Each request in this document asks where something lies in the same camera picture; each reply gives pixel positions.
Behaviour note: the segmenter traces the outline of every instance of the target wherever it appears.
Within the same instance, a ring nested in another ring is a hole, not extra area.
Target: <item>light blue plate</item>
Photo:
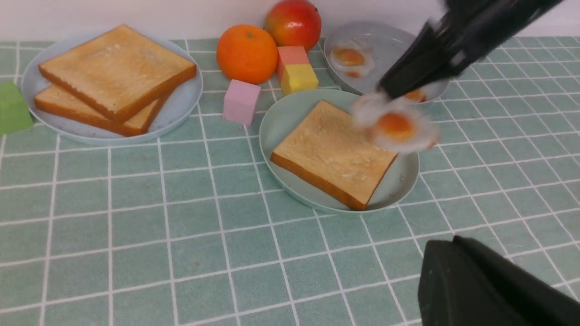
[[[28,104],[28,108],[30,109],[32,115],[37,120],[66,138],[97,146],[119,146],[144,143],[174,130],[183,121],[185,121],[187,117],[189,117],[194,107],[200,100],[201,92],[204,88],[204,80],[201,75],[201,69],[199,66],[195,78],[181,84],[173,91],[167,102],[165,102],[165,105],[163,105],[163,109],[161,109],[161,112],[159,112],[156,119],[149,127],[149,132],[144,135],[124,137],[104,129],[58,117],[36,108],[34,105],[34,96],[50,85],[50,83],[40,74],[38,65],[43,61],[58,56],[74,48],[75,46],[90,41],[91,39],[101,35],[104,32],[106,31],[82,35],[55,43],[39,53],[30,62],[30,64],[24,70],[20,90],[24,96],[24,100]],[[195,62],[195,60],[189,55],[189,53],[187,53],[187,51],[180,48],[173,42],[147,35],[141,31],[139,32],[155,41],[159,45],[165,47],[166,49],[175,52],[187,60]]]
[[[375,69],[367,76],[353,78],[337,71],[329,64],[328,57],[332,48],[339,41],[358,38],[367,41],[375,54]],[[355,94],[374,92],[383,75],[397,62],[415,40],[416,35],[377,21],[351,21],[333,30],[324,41],[324,58],[327,61],[328,72],[340,88]],[[439,98],[449,86],[449,80],[437,81],[421,88],[427,101]]]
[[[280,185],[297,200],[331,214],[361,214],[385,209],[402,200],[414,187],[419,176],[417,153],[399,155],[371,197],[366,211],[352,211],[346,205],[312,186],[288,170],[272,163],[274,149],[288,136],[308,113],[325,100],[350,113],[350,105],[358,95],[333,89],[315,89],[283,97],[266,112],[260,125],[260,149],[266,165]]]

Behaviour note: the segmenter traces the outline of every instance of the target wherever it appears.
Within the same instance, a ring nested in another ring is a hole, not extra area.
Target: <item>toy block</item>
[[[232,79],[223,99],[223,118],[251,125],[261,90],[258,85]]]
[[[289,64],[310,64],[304,46],[278,47],[278,66],[276,67],[276,74],[278,75],[279,81],[282,81],[284,67]]]
[[[34,125],[28,105],[14,83],[0,84],[0,135],[13,133]]]
[[[284,67],[280,88],[284,95],[318,87],[318,78],[309,64],[289,64]]]

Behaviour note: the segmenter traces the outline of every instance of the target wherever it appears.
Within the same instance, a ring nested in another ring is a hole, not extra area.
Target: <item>stacked toast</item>
[[[130,137],[147,133],[171,93],[197,66],[127,25],[38,65],[51,85],[39,110]]]

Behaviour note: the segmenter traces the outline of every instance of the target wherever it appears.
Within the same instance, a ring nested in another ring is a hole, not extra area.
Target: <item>pink block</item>
[[[258,85],[232,79],[223,99],[223,118],[251,125],[260,90]]]
[[[284,67],[289,64],[309,64],[308,54],[304,50],[304,46],[279,46],[278,47],[278,66],[276,67],[276,74],[278,80],[282,81]]]

